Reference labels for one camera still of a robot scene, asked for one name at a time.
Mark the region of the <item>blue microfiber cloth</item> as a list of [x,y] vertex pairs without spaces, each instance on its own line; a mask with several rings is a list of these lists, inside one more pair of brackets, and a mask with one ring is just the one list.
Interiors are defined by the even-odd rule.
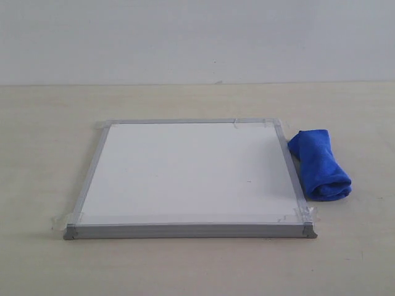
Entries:
[[308,198],[331,202],[351,193],[351,178],[333,155],[328,130],[300,131],[288,142],[288,149],[300,163],[302,186]]

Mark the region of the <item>clear tape back right corner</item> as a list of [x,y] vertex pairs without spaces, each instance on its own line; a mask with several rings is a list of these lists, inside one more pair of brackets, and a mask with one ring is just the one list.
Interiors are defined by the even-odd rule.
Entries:
[[276,121],[267,118],[236,118],[233,121],[236,129],[240,128],[274,128]]

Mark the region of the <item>clear tape front right corner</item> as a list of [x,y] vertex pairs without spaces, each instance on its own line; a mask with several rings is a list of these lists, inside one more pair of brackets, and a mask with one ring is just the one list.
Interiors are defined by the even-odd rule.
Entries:
[[314,224],[320,220],[316,207],[301,206],[295,208],[294,212],[297,219],[303,224]]

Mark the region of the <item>clear tape front left corner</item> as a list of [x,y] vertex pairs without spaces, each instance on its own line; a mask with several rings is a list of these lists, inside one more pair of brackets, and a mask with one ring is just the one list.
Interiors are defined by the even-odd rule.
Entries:
[[84,213],[64,213],[53,216],[51,218],[52,231],[66,231],[67,229],[75,229],[83,218]]

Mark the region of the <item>white board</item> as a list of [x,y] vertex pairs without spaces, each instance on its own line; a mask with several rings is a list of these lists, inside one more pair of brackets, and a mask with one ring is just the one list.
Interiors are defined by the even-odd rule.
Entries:
[[64,239],[300,237],[306,206],[279,120],[117,120],[102,129]]

